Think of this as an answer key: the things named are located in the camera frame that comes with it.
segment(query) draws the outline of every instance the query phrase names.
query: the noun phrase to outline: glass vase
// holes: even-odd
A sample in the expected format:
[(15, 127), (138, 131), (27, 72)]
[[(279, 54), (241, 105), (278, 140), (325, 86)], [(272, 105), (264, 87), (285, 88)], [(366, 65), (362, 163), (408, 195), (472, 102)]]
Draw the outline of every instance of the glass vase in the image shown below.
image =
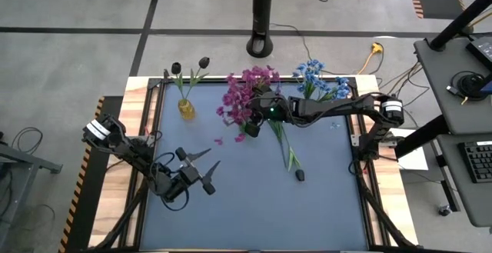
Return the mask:
[(187, 99), (181, 99), (178, 101), (178, 109), (181, 117), (186, 120), (194, 118), (194, 107)]

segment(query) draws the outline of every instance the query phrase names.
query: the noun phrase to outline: keyboard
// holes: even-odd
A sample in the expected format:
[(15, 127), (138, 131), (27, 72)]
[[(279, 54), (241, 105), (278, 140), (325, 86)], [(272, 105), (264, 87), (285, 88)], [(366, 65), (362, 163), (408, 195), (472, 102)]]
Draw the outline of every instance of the keyboard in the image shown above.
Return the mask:
[(473, 183), (492, 182), (492, 141), (458, 144)]

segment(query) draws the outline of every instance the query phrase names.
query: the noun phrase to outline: white label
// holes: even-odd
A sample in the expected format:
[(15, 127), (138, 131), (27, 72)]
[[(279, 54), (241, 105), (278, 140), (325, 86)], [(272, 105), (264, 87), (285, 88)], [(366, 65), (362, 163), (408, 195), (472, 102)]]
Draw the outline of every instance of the white label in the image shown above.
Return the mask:
[(96, 127), (96, 129), (98, 129), (104, 135), (109, 135), (109, 133), (111, 133), (108, 129), (102, 126), (101, 123), (99, 123), (97, 120), (93, 120), (91, 124), (94, 125), (94, 127)]
[(96, 129), (94, 126), (92, 126), (92, 124), (87, 124), (87, 129), (89, 129), (89, 131), (94, 134), (96, 137), (98, 137), (100, 140), (104, 140), (106, 137), (98, 131), (98, 129)]
[(386, 110), (386, 112), (389, 112), (389, 111), (399, 111), (399, 112), (401, 112), (401, 107), (398, 107), (398, 106), (390, 106), (390, 107), (386, 107), (385, 110)]
[(383, 103), (383, 107), (386, 107), (386, 106), (399, 106), (399, 107), (403, 107), (403, 103), (397, 102), (397, 101), (384, 102)]

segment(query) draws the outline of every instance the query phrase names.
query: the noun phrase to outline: blue table surface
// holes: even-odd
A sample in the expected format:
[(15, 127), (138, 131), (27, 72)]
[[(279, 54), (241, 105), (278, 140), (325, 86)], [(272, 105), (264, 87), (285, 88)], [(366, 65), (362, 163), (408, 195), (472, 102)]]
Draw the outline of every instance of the blue table surface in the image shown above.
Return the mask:
[[(282, 93), (301, 96), (295, 87), (284, 83)], [(352, 155), (346, 118), (323, 118), (309, 128), (284, 125), (306, 174), (299, 182), (295, 169), (284, 167), (268, 123), (257, 138), (234, 141), (238, 127), (225, 127), (215, 113), (226, 91), (225, 83), (196, 85), (189, 99), (197, 116), (185, 121), (178, 88), (166, 88), (157, 155), (180, 146), (188, 153), (212, 148), (195, 165), (204, 174), (217, 160), (221, 164), (212, 177), (216, 192), (207, 195), (197, 182), (184, 210), (169, 211), (149, 194), (141, 249), (366, 249), (357, 182), (347, 169)], [(217, 145), (216, 138), (224, 144)], [(179, 165), (176, 158), (170, 167)], [(184, 201), (181, 195), (171, 207)]]

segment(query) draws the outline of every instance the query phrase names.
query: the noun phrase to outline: concrete floor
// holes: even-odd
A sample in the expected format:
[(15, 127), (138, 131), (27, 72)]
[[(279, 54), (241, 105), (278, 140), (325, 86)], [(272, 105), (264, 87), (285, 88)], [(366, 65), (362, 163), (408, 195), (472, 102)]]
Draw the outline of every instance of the concrete floor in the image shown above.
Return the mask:
[[(468, 5), (473, 0), (464, 0)], [(150, 0), (0, 0), (0, 27), (142, 28)], [(439, 32), (449, 21), (419, 19), (411, 0), (273, 0), (271, 21), (302, 30)], [(152, 28), (250, 29), (251, 0), (159, 0)], [(492, 32), (492, 19), (477, 26)], [(0, 130), (9, 141), (25, 126), (40, 128), (45, 139), (36, 155), (64, 165), (60, 175), (42, 171), (28, 200), (26, 214), (45, 221), (49, 213), (35, 206), (48, 204), (56, 212), (52, 225), (28, 231), (11, 241), (14, 251), (57, 250), (84, 145), (81, 129), (91, 119), (102, 95), (123, 95), (139, 35), (66, 35), (0, 33)], [(274, 53), (266, 59), (247, 55), (245, 36), (149, 37), (138, 75), (161, 75), (172, 62), (194, 66), (209, 56), (212, 75), (241, 72), (270, 64), (290, 74), (308, 59), (299, 37), (274, 37)], [(384, 64), (376, 74), (387, 81), (411, 67), (414, 38), (315, 38), (306, 43), (313, 58), (333, 72), (361, 68), (372, 42), (385, 47)], [(375, 70), (373, 60), (368, 72)], [(416, 83), (427, 85), (423, 73)], [(408, 102), (421, 92), (407, 86)], [(440, 114), (432, 92), (407, 107), (419, 125)], [(404, 127), (413, 128), (407, 120)], [(433, 183), (405, 185), (417, 236), (430, 248), (489, 252), (488, 229), (471, 226), (466, 214), (442, 218), (435, 205), (444, 193)]]

